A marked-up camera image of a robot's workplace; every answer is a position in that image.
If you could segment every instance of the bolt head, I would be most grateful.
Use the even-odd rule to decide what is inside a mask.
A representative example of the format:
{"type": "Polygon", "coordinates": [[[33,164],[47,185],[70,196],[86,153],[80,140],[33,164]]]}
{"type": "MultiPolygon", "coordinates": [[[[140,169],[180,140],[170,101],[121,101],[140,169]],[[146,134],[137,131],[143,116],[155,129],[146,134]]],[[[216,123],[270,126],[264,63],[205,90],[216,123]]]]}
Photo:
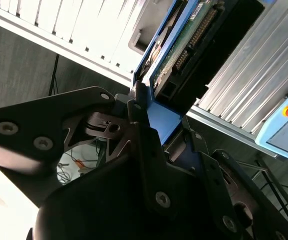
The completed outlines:
{"type": "Polygon", "coordinates": [[[164,192],[162,191],[158,191],[156,192],[155,194],[155,199],[156,199],[156,202],[162,206],[163,208],[169,208],[170,207],[170,199],[169,197],[167,196],[167,194],[165,194],[164,192]]]}
{"type": "Polygon", "coordinates": [[[228,216],[223,216],[223,222],[224,222],[224,225],[226,226],[226,228],[233,232],[233,233],[236,233],[237,232],[237,226],[235,224],[235,222],[228,216]]]}
{"type": "Polygon", "coordinates": [[[18,132],[18,126],[10,121],[0,122],[0,134],[13,135],[18,132]]]}
{"type": "Polygon", "coordinates": [[[40,137],[35,138],[33,143],[37,149],[43,150],[43,151],[50,150],[53,147],[53,141],[45,136],[43,137],[40,136],[40,137]]]}

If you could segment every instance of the wire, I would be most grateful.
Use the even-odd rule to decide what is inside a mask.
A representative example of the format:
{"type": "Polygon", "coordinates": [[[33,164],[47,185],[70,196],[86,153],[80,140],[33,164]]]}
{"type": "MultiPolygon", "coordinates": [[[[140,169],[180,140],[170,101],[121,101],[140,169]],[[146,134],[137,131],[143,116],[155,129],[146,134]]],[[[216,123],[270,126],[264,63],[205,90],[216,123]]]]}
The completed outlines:
{"type": "Polygon", "coordinates": [[[71,152],[70,152],[71,154],[68,154],[68,153],[66,153],[65,152],[65,154],[66,155],[69,155],[70,157],[71,157],[71,159],[73,160],[73,162],[75,162],[75,163],[80,163],[84,168],[87,168],[87,169],[94,169],[93,167],[87,167],[87,166],[85,166],[85,164],[83,163],[83,162],[92,162],[93,160],[85,160],[85,161],[81,161],[81,160],[77,160],[76,158],[74,158],[73,157],[73,149],[71,149],[71,152]]]}
{"type": "Polygon", "coordinates": [[[64,185],[71,182],[71,176],[67,172],[64,172],[61,166],[58,166],[58,168],[61,170],[61,172],[57,173],[57,175],[60,177],[59,182],[64,185]]]}

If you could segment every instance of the blue component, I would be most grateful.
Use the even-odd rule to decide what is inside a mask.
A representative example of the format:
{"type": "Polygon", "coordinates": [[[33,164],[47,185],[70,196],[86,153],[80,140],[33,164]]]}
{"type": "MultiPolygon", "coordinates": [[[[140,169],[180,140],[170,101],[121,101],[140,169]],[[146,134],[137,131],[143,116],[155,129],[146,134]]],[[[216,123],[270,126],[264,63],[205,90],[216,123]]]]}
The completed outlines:
{"type": "MultiPolygon", "coordinates": [[[[162,32],[164,25],[167,22],[167,18],[171,13],[171,9],[174,7],[176,0],[173,1],[172,5],[170,6],[167,15],[161,25],[159,26],[158,30],[156,31],[153,40],[149,43],[147,47],[143,59],[140,62],[139,67],[136,69],[134,76],[140,70],[140,67],[145,64],[144,60],[147,55],[150,54],[152,47],[154,46],[155,40],[157,39],[158,35],[162,32]]],[[[156,74],[158,68],[162,64],[163,60],[165,59],[167,53],[171,49],[173,43],[175,42],[176,38],[178,37],[179,33],[185,26],[187,20],[191,16],[193,10],[196,8],[198,0],[190,0],[188,1],[187,5],[185,6],[182,14],[178,18],[176,24],[174,25],[171,33],[169,34],[167,40],[165,41],[163,48],[158,54],[158,57],[148,70],[146,76],[148,79],[147,82],[144,82],[149,90],[148,90],[148,104],[147,104],[147,114],[150,126],[157,130],[161,144],[164,144],[170,134],[175,130],[178,124],[181,122],[183,116],[179,115],[178,113],[174,112],[170,108],[160,104],[156,101],[154,97],[153,91],[153,79],[154,75],[156,74]]]]}
{"type": "Polygon", "coordinates": [[[256,143],[288,158],[288,117],[283,115],[287,106],[288,98],[265,122],[256,143]]]}

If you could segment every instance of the cable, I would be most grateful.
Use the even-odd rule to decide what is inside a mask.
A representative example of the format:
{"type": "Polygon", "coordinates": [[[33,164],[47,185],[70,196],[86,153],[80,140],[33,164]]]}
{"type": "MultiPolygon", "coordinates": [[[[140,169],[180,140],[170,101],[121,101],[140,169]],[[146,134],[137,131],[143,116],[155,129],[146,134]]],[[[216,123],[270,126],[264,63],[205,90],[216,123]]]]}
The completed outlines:
{"type": "Polygon", "coordinates": [[[68,153],[66,153],[65,152],[65,154],[66,155],[69,155],[70,157],[71,157],[71,159],[73,160],[73,162],[75,162],[75,163],[80,163],[84,168],[87,168],[87,169],[94,169],[93,167],[87,167],[87,166],[85,166],[85,164],[83,164],[83,162],[88,162],[88,160],[87,161],[81,161],[81,160],[77,160],[76,158],[74,158],[73,157],[73,149],[71,149],[71,154],[68,154],[68,153]]]}
{"type": "Polygon", "coordinates": [[[64,185],[71,182],[71,176],[67,172],[64,172],[60,165],[58,165],[58,168],[61,170],[61,172],[57,173],[57,175],[60,177],[59,182],[64,185]]]}
{"type": "Polygon", "coordinates": [[[55,86],[56,86],[57,94],[59,94],[56,76],[55,76],[55,86]]]}
{"type": "Polygon", "coordinates": [[[52,92],[53,92],[53,88],[54,88],[54,82],[56,79],[56,70],[57,70],[57,65],[58,65],[58,59],[59,59],[59,54],[56,54],[56,58],[55,58],[55,63],[54,63],[54,69],[53,69],[53,74],[52,74],[52,79],[50,81],[50,86],[49,86],[49,91],[48,91],[48,95],[51,96],[52,92]]]}

